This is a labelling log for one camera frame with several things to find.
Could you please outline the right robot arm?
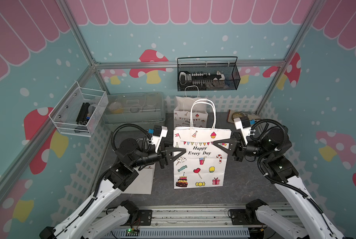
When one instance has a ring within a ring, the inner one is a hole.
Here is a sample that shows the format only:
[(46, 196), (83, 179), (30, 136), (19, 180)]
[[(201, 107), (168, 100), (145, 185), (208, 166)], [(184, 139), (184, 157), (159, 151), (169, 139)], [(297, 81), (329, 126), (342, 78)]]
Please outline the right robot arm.
[(343, 233), (327, 218), (307, 191), (296, 168), (284, 156), (292, 146), (287, 127), (272, 119), (250, 124), (247, 119), (237, 118), (234, 124), (233, 136), (214, 141), (214, 146), (235, 161), (254, 157), (260, 173), (284, 195), (302, 226), (279, 215), (260, 199), (246, 205), (246, 220), (260, 222), (284, 239), (344, 239)]

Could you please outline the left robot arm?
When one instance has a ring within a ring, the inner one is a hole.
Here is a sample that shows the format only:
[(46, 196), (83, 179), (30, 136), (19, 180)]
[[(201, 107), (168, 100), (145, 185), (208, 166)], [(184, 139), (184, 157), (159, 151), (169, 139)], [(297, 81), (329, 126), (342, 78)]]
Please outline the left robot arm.
[[(128, 138), (116, 146), (117, 133), (127, 127), (136, 128), (145, 135), (142, 143)], [(186, 153), (184, 148), (165, 143), (167, 134), (167, 127), (160, 125), (152, 131), (133, 123), (122, 124), (115, 129), (111, 144), (117, 162), (100, 175), (93, 193), (70, 216), (55, 227), (45, 227), (39, 234), (40, 238), (100, 239), (118, 226), (132, 225), (139, 218), (139, 208), (129, 200), (106, 216), (99, 218), (99, 215), (135, 181), (141, 170), (155, 163), (164, 168)]]

